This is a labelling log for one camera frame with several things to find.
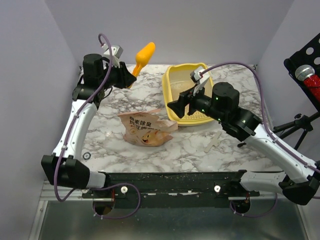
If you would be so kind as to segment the orange plastic scoop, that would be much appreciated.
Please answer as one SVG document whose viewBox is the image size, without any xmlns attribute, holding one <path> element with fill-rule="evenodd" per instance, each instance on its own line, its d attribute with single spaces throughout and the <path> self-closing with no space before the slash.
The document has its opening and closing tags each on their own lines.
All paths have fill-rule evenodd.
<svg viewBox="0 0 320 240">
<path fill-rule="evenodd" d="M 141 70 L 149 63 L 152 58 L 154 52 L 156 50 L 156 44 L 154 42 L 149 42 L 146 46 L 144 46 L 135 56 L 135 67 L 133 71 L 129 75 L 129 87 L 130 88 L 137 79 Z"/>
</svg>

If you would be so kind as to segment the pink cat litter bag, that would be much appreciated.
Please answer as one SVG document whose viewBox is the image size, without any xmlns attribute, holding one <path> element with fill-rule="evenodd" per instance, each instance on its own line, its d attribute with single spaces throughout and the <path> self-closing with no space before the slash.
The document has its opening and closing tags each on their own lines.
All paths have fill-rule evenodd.
<svg viewBox="0 0 320 240">
<path fill-rule="evenodd" d="M 170 141 L 171 133 L 178 130 L 178 123 L 173 120 L 160 119 L 161 110 L 119 113 L 125 127 L 123 139 L 137 146 L 159 147 Z"/>
</svg>

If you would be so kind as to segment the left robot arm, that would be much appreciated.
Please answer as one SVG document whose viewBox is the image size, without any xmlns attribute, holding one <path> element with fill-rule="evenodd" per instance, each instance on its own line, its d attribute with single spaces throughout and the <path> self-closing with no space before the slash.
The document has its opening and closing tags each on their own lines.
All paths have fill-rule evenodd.
<svg viewBox="0 0 320 240">
<path fill-rule="evenodd" d="M 89 189 L 101 198 L 107 197 L 111 185 L 106 174 L 91 171 L 80 162 L 84 140 L 105 91 L 112 87 L 125 89 L 137 79 L 119 60 L 120 54 L 109 56 L 91 53 L 83 58 L 79 81 L 72 91 L 70 115 L 61 139 L 50 155 L 44 155 L 41 166 L 51 185 L 73 189 Z"/>
</svg>

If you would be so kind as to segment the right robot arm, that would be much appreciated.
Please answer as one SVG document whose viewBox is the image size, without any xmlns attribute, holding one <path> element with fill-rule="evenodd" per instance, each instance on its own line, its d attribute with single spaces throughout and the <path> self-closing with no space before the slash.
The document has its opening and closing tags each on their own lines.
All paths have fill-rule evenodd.
<svg viewBox="0 0 320 240">
<path fill-rule="evenodd" d="M 179 118 L 196 111 L 221 123 L 222 129 L 237 140 L 254 147 L 281 168 L 281 172 L 246 171 L 230 183 L 230 191 L 241 196 L 245 192 L 272 192 L 284 195 L 291 202 L 305 206 L 320 186 L 320 164 L 301 156 L 273 133 L 251 111 L 239 106 L 240 93 L 228 82 L 213 86 L 212 96 L 197 85 L 183 91 L 175 101 L 167 103 Z"/>
</svg>

